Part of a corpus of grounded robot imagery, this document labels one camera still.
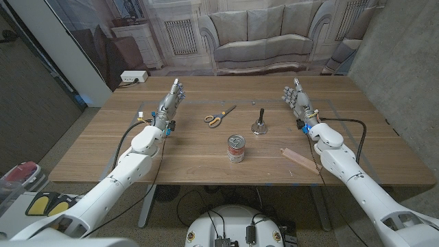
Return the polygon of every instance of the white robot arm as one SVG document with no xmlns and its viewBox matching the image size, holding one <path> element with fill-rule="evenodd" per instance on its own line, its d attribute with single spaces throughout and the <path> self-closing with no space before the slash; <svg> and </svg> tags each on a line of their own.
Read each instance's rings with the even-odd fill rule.
<svg viewBox="0 0 439 247">
<path fill-rule="evenodd" d="M 29 225 L 11 240 L 81 238 L 96 229 L 122 193 L 149 172 L 158 144 L 184 98 L 182 84 L 176 79 L 158 105 L 153 126 L 146 126 L 133 138 L 131 147 L 120 156 L 118 166 L 105 179 L 70 209 Z"/>
<path fill-rule="evenodd" d="M 437 246 L 439 220 L 401 206 L 355 162 L 354 153 L 343 144 L 343 136 L 320 123 L 302 86 L 294 78 L 295 89 L 285 87 L 283 100 L 293 109 L 302 128 L 313 141 L 325 169 L 339 178 L 374 224 L 387 247 Z"/>
</svg>

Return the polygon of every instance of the wooden table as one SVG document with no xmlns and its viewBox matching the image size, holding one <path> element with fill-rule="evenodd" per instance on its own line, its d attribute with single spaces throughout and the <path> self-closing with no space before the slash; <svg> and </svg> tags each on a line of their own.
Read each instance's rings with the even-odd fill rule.
<svg viewBox="0 0 439 247">
<path fill-rule="evenodd" d="M 381 185 L 426 186 L 436 183 L 432 172 L 389 126 L 384 117 L 348 77 L 299 77 L 320 117 L 360 119 L 367 125 L 361 167 Z M 174 78 L 148 78 L 146 83 L 117 89 L 78 137 L 49 179 L 54 182 L 97 183 L 108 173 L 117 144 L 134 122 L 137 111 L 148 117 L 168 93 Z M 167 138 L 157 184 L 176 185 L 322 185 L 319 176 L 288 161 L 281 148 L 289 148 L 312 160 L 306 136 L 296 128 L 291 108 L 281 101 L 284 86 L 292 77 L 181 77 L 186 99 L 174 119 L 176 131 Z M 217 128 L 203 122 L 233 104 Z M 268 133 L 256 136 L 250 126 L 264 108 Z M 345 144 L 357 151 L 362 128 L 358 123 L 327 122 L 344 136 Z M 128 135 L 121 153 L 143 128 Z M 241 134 L 246 139 L 242 162 L 227 157 L 227 138 Z M 160 156 L 141 182 L 151 183 Z M 324 170 L 329 185 L 341 182 Z"/>
</svg>

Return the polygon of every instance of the power outlet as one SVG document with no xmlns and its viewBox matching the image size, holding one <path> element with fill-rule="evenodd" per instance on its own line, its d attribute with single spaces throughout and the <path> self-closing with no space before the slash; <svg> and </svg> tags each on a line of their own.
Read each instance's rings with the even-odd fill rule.
<svg viewBox="0 0 439 247">
<path fill-rule="evenodd" d="M 146 82 L 148 74 L 146 71 L 124 71 L 121 74 L 121 79 L 123 82 L 134 82 L 136 79 L 139 82 Z"/>
</svg>

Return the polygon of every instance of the bell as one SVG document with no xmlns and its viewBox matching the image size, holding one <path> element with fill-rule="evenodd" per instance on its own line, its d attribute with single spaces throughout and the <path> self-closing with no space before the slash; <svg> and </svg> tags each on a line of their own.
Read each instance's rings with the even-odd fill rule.
<svg viewBox="0 0 439 247">
<path fill-rule="evenodd" d="M 263 108 L 261 108 L 261 112 L 259 113 L 259 119 L 252 125 L 253 134 L 265 134 L 267 132 L 267 126 L 265 122 L 262 120 L 263 116 Z"/>
</svg>

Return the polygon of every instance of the window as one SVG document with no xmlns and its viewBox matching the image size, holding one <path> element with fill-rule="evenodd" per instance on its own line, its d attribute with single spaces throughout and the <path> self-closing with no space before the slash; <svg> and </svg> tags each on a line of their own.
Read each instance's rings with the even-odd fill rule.
<svg viewBox="0 0 439 247">
<path fill-rule="evenodd" d="M 112 0 L 112 2 L 122 18 L 127 16 L 134 16 L 136 19 L 145 18 L 142 3 L 139 3 L 139 0 Z"/>
</svg>

